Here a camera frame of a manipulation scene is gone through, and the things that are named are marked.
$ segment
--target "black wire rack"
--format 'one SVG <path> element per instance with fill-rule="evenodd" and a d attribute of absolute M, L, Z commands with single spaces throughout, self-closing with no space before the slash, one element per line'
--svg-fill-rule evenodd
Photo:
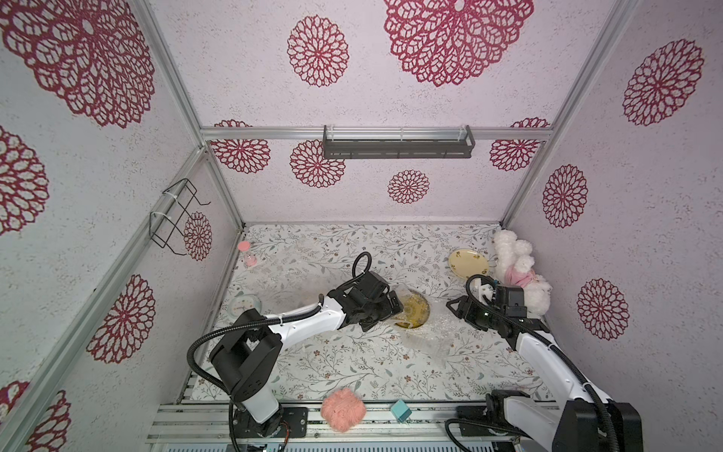
<path fill-rule="evenodd" d="M 173 190 L 179 186 L 179 184 L 183 184 L 183 187 L 179 190 L 179 193 L 177 195 L 173 194 Z M 188 202 L 184 205 L 181 201 L 179 201 L 179 198 L 185 191 L 188 191 L 188 193 L 191 194 L 191 197 L 188 199 Z M 196 197 L 196 193 L 198 193 L 198 189 L 196 186 L 193 185 L 193 182 L 191 182 L 189 179 L 181 179 L 175 184 L 171 185 L 167 189 L 163 191 L 164 195 L 168 195 L 174 199 L 174 203 L 171 204 L 171 207 L 168 208 L 168 212 L 171 211 L 172 207 L 174 205 L 181 206 L 182 212 L 178 215 L 178 218 L 174 221 L 172 217 L 170 217 L 168 214 L 163 212 L 151 212 L 148 214 L 148 236 L 151 240 L 155 242 L 156 245 L 158 245 L 161 248 L 168 248 L 171 250 L 175 255 L 178 256 L 185 256 L 188 253 L 181 253 L 176 252 L 173 247 L 168 243 L 168 241 L 171 240 L 171 236 L 173 236 L 175 231 L 178 231 L 179 234 L 181 234 L 182 237 L 185 237 L 185 234 L 181 229 L 178 227 L 178 223 L 181 222 L 181 219 L 184 217 L 184 215 L 190 217 L 191 214 L 188 211 L 188 206 L 191 205 L 191 202 L 196 201 L 198 205 L 209 205 L 211 204 L 211 201 L 209 202 L 201 202 L 199 201 L 198 197 Z M 161 222 L 158 224 L 158 226 L 155 228 L 155 231 L 153 230 L 153 219 L 155 216 L 161 216 Z M 161 229 L 161 227 L 165 224 L 169 223 L 171 224 L 171 231 L 168 233 L 168 236 L 163 238 L 160 235 L 158 235 L 158 230 Z"/>

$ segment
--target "pink cloth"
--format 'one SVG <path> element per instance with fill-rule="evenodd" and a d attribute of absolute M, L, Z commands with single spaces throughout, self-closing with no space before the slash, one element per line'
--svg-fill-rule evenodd
<path fill-rule="evenodd" d="M 359 424 L 367 415 L 364 402 L 359 400 L 351 389 L 344 388 L 324 399 L 321 404 L 321 417 L 337 432 L 347 432 Z"/>
<path fill-rule="evenodd" d="M 510 265 L 510 267 L 505 272 L 505 281 L 507 282 L 507 284 L 512 284 L 514 286 L 524 287 L 530 284 L 534 278 L 535 270 L 530 270 L 527 273 L 520 273 L 515 270 L 514 265 Z"/>

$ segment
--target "clear plastic bag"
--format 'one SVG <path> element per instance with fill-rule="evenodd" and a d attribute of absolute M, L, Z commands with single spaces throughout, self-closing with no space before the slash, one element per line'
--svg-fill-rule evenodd
<path fill-rule="evenodd" d="M 436 364 L 444 364 L 452 345 L 448 331 L 456 320 L 444 300 L 428 297 L 403 284 L 393 290 L 404 312 L 387 321 L 399 327 L 402 345 L 428 355 Z"/>

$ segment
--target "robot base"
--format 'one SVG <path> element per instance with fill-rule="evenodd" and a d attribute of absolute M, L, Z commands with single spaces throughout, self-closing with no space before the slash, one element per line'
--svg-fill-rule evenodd
<path fill-rule="evenodd" d="M 307 435 L 309 409 L 301 406 L 283 408 L 279 423 L 286 422 L 291 427 L 290 438 L 303 438 Z M 236 410 L 234 415 L 234 433 L 237 438 L 284 438 L 286 428 L 281 425 L 271 435 L 263 436 L 259 425 L 248 411 Z"/>

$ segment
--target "plastic wrap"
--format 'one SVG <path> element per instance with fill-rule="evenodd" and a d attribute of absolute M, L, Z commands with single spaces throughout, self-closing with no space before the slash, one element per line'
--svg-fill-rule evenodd
<path fill-rule="evenodd" d="M 394 323 L 395 329 L 399 330 L 402 345 L 429 355 L 436 364 L 444 364 L 453 343 L 449 332 L 454 329 L 457 320 L 447 309 L 445 300 L 420 294 L 403 284 L 392 289 L 397 293 L 402 306 L 405 307 L 405 312 L 392 317 L 387 322 Z M 422 297 L 427 301 L 427 319 L 423 325 L 415 328 L 404 328 L 400 324 L 413 325 L 419 319 L 416 316 L 410 318 L 410 310 L 405 305 L 405 302 L 409 303 L 410 298 L 415 302 L 414 299 L 417 297 Z"/>

